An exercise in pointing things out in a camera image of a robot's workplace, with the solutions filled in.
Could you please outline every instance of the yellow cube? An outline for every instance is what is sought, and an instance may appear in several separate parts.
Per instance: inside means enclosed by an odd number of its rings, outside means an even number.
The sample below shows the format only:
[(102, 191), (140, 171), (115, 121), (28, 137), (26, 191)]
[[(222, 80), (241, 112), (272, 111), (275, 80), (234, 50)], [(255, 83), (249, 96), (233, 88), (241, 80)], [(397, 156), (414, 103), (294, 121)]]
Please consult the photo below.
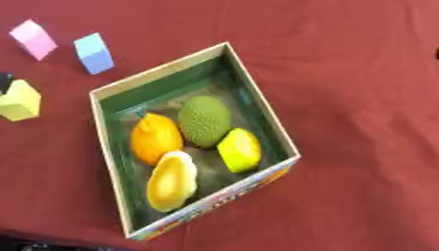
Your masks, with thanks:
[(4, 95), (0, 95), (0, 115), (16, 122), (38, 117), (41, 95), (22, 79), (14, 80)]

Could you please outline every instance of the yellow lemon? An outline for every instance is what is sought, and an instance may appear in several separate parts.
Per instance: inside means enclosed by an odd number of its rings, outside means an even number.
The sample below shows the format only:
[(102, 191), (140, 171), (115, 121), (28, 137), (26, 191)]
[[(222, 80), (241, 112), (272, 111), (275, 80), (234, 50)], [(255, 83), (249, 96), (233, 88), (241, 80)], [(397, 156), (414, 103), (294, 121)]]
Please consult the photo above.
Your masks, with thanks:
[(148, 202), (157, 211), (168, 212), (181, 207), (197, 189), (197, 168), (183, 151), (165, 154), (147, 184)]
[(218, 145), (219, 153), (232, 173), (255, 168), (261, 161), (261, 144), (250, 131), (235, 128)]

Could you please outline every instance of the orange fruit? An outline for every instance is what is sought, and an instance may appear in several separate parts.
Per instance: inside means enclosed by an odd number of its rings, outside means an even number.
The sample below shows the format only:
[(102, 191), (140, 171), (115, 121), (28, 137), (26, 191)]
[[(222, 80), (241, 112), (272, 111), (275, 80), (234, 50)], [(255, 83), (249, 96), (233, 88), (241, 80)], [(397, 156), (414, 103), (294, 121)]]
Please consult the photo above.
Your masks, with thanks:
[(167, 152), (181, 150), (183, 138), (173, 120), (147, 113), (131, 131), (130, 144), (137, 158), (156, 165)]

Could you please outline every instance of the yellow fruit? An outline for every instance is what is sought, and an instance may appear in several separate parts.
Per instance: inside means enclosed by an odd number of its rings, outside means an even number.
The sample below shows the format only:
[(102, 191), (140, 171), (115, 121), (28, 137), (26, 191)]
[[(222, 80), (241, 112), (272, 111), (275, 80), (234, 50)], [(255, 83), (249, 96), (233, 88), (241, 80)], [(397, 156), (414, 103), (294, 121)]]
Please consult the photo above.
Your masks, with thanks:
[(147, 185), (148, 202), (157, 211), (181, 207), (197, 189), (197, 168), (185, 152), (165, 154), (154, 169)]
[(183, 148), (177, 125), (158, 114), (146, 114), (131, 131), (130, 139), (131, 150), (149, 165), (156, 165), (167, 152)]
[(235, 128), (218, 145), (219, 153), (232, 173), (255, 168), (261, 161), (261, 144), (248, 130)]

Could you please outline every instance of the box rim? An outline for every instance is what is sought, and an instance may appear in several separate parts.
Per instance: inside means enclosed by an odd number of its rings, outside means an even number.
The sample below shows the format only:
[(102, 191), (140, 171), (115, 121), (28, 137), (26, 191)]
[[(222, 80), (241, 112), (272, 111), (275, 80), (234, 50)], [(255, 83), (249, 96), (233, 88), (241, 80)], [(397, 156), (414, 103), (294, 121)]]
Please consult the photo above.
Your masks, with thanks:
[(239, 181), (237, 181), (237, 182), (235, 182), (235, 183), (233, 183), (231, 185), (228, 185), (228, 186), (226, 186), (226, 187), (224, 187), (224, 188), (214, 192), (213, 194), (211, 194), (211, 195), (209, 195), (207, 197), (204, 197), (204, 198), (202, 198), (202, 199), (200, 199), (198, 201), (195, 201), (195, 202), (193, 202), (193, 203), (191, 203), (191, 204), (189, 204), (189, 205), (187, 205), (187, 206), (185, 206), (183, 208), (178, 209), (177, 211), (173, 212), (170, 215), (167, 215), (167, 216), (165, 216), (165, 217), (163, 217), (163, 218), (161, 218), (161, 219), (159, 219), (159, 220), (157, 220), (157, 221), (155, 221), (155, 222), (153, 222), (153, 223), (151, 223), (151, 224), (149, 224), (147, 226), (144, 226), (144, 227), (142, 227), (142, 228), (132, 232), (129, 235), (129, 238), (132, 238), (132, 237), (138, 235), (140, 232), (142, 232), (142, 231), (144, 231), (144, 230), (146, 230), (148, 228), (150, 228), (150, 229), (156, 228), (156, 227), (158, 227), (160, 225), (163, 225), (163, 224), (165, 224), (167, 222), (171, 222), (178, 215), (185, 215), (185, 214), (187, 214), (188, 212), (190, 212), (191, 209), (200, 207), (206, 201), (209, 201), (209, 200), (217, 197), (218, 195), (223, 194), (228, 189), (231, 189), (233, 187), (241, 187), (243, 184), (246, 184), (249, 181), (254, 180), (255, 177), (257, 177), (257, 176), (263, 176), (265, 173), (270, 173), (271, 171), (275, 170), (277, 167), (283, 166), (283, 165), (287, 165), (288, 163), (291, 163), (291, 165), (292, 165), (292, 164), (294, 164), (299, 159), (300, 159), (300, 156), (290, 157), (290, 158), (288, 158), (288, 159), (286, 159), (286, 160), (284, 160), (282, 162), (279, 162), (279, 163), (277, 163), (277, 164), (275, 164), (275, 165), (273, 165), (273, 166), (271, 166), (271, 167), (269, 167), (269, 168), (267, 168), (267, 169), (265, 169), (263, 171), (257, 172), (255, 174), (253, 174), (251, 176), (248, 176), (248, 177), (246, 177), (244, 179), (241, 179), (241, 180), (239, 180)]
[[(114, 163), (114, 156), (113, 156), (111, 150), (109, 151), (108, 149), (104, 149), (106, 147), (106, 145), (108, 145), (108, 138), (105, 139), (105, 134), (107, 133), (107, 129), (105, 127), (105, 121), (104, 120), (99, 120), (99, 123), (101, 125), (97, 124), (97, 122), (98, 122), (97, 118), (100, 118), (100, 116), (98, 114), (99, 113), (98, 110), (101, 109), (100, 112), (102, 113), (102, 108), (100, 107), (101, 106), (100, 105), (100, 101), (103, 100), (104, 98), (116, 95), (118, 93), (114, 93), (114, 94), (108, 95), (108, 96), (103, 97), (103, 98), (99, 97), (99, 95), (100, 95), (100, 93), (102, 91), (114, 88), (115, 86), (118, 86), (120, 84), (124, 84), (124, 83), (126, 83), (128, 81), (135, 80), (135, 79), (138, 79), (140, 77), (149, 75), (149, 74), (151, 74), (153, 72), (160, 71), (160, 70), (162, 70), (164, 68), (168, 68), (168, 67), (172, 67), (174, 65), (178, 65), (179, 63), (182, 63), (182, 62), (184, 62), (186, 60), (189, 60), (189, 59), (192, 59), (192, 58), (196, 58), (198, 56), (201, 56), (204, 53), (207, 53), (207, 52), (210, 52), (210, 51), (214, 51), (216, 49), (220, 49), (221, 47), (223, 47), (223, 49), (219, 52), (218, 56), (220, 56), (220, 55), (225, 55), (227, 57), (231, 56), (232, 59), (237, 63), (238, 68), (244, 73), (244, 76), (247, 77), (247, 79), (250, 81), (251, 86), (249, 86), (249, 87), (251, 87), (252, 89), (254, 89), (256, 91), (256, 93), (258, 95), (257, 98), (261, 102), (260, 106), (263, 106), (264, 109), (267, 110), (269, 118), (274, 122), (274, 124), (276, 126), (276, 129), (278, 129), (278, 132), (280, 132), (280, 135), (278, 135), (278, 136), (280, 136), (282, 140), (286, 141), (287, 145), (292, 150), (293, 156), (291, 156), (291, 157), (285, 159), (284, 161), (281, 161), (281, 162), (279, 162), (279, 163), (277, 163), (277, 164), (275, 164), (275, 165), (273, 165), (273, 166), (271, 166), (269, 168), (266, 168), (266, 169), (264, 169), (264, 170), (262, 170), (260, 172), (257, 172), (257, 173), (255, 173), (255, 174), (253, 174), (251, 176), (248, 176), (248, 177), (246, 177), (244, 179), (241, 179), (241, 180), (239, 180), (239, 181), (237, 181), (237, 182), (235, 182), (235, 183), (233, 183), (233, 184), (231, 184), (231, 185), (229, 185), (227, 187), (224, 187), (224, 188), (218, 190), (217, 192), (214, 192), (213, 194), (211, 194), (211, 195), (209, 195), (209, 196), (207, 196), (205, 198), (202, 198), (202, 199), (200, 199), (198, 201), (195, 201), (195, 202), (193, 202), (193, 203), (191, 203), (191, 204), (189, 204), (189, 205), (187, 205), (187, 206), (185, 206), (185, 207), (183, 207), (183, 208), (173, 212), (170, 215), (167, 215), (167, 216), (165, 216), (165, 217), (163, 217), (163, 218), (161, 218), (161, 219), (159, 219), (159, 220), (157, 220), (155, 222), (152, 222), (151, 224), (149, 224), (147, 226), (144, 226), (144, 227), (142, 227), (140, 229), (133, 229), (132, 228), (132, 223), (130, 221), (131, 215), (127, 212), (128, 207), (126, 206), (125, 199), (122, 196), (122, 191), (120, 191), (120, 189), (122, 189), (122, 186), (121, 186), (121, 182), (120, 182), (120, 179), (119, 179), (119, 174), (116, 174), (117, 167), (116, 167), (116, 164)], [(107, 165), (107, 169), (109, 170), (109, 173), (110, 173), (112, 187), (113, 187), (113, 190), (114, 190), (115, 196), (116, 196), (116, 201), (117, 201), (117, 205), (118, 205), (118, 211), (120, 213), (120, 218), (121, 218), (121, 222), (122, 222), (123, 233), (124, 233), (124, 236), (128, 237), (128, 238), (131, 238), (131, 237), (135, 236), (136, 234), (138, 234), (139, 232), (144, 231), (147, 228), (153, 228), (153, 227), (159, 226), (159, 225), (161, 225), (163, 223), (166, 223), (167, 221), (171, 221), (172, 218), (174, 218), (175, 216), (182, 215), (183, 214), (182, 212), (184, 212), (186, 214), (187, 212), (185, 212), (185, 211), (188, 211), (188, 210), (190, 210), (192, 208), (199, 207), (200, 205), (203, 205), (203, 203), (205, 203), (209, 199), (212, 199), (213, 197), (218, 196), (219, 194), (225, 192), (228, 189), (232, 189), (232, 187), (240, 186), (240, 185), (248, 182), (249, 180), (255, 178), (256, 176), (262, 176), (265, 173), (269, 173), (270, 171), (274, 170), (276, 167), (279, 167), (281, 165), (285, 165), (285, 164), (288, 164), (288, 163), (291, 163), (291, 165), (292, 165), (297, 160), (299, 160), (301, 158), (300, 152), (298, 151), (297, 147), (295, 146), (295, 144), (293, 143), (293, 141), (289, 137), (288, 133), (286, 132), (284, 126), (281, 124), (281, 122), (280, 122), (279, 118), (277, 117), (276, 113), (274, 112), (274, 110), (270, 106), (269, 102), (265, 98), (265, 96), (262, 93), (262, 91), (259, 88), (259, 86), (254, 82), (253, 78), (250, 76), (250, 74), (248, 73), (247, 69), (245, 68), (245, 66), (243, 65), (243, 63), (241, 62), (241, 60), (239, 59), (239, 57), (237, 56), (237, 54), (235, 53), (235, 51), (233, 50), (231, 44), (228, 41), (225, 41), (225, 42), (219, 43), (217, 45), (211, 46), (209, 48), (203, 49), (201, 51), (198, 51), (198, 52), (195, 52), (195, 53), (183, 56), (181, 58), (178, 58), (176, 60), (170, 61), (168, 63), (161, 64), (160, 66), (152, 68), (152, 69), (147, 70), (145, 72), (141, 72), (141, 73), (138, 73), (136, 75), (131, 75), (131, 76), (128, 76), (126, 78), (123, 78), (123, 79), (117, 80), (115, 82), (109, 83), (107, 85), (101, 86), (99, 88), (93, 89), (93, 90), (91, 90), (89, 92), (89, 96), (90, 96), (90, 101), (91, 101), (91, 104), (92, 104), (93, 119), (95, 120), (97, 132), (98, 132), (98, 137), (99, 137), (99, 141), (100, 141), (100, 144), (101, 144), (100, 147), (101, 147), (101, 150), (102, 150), (102, 152), (104, 154), (104, 158), (105, 158), (105, 162), (106, 162), (106, 165)]]

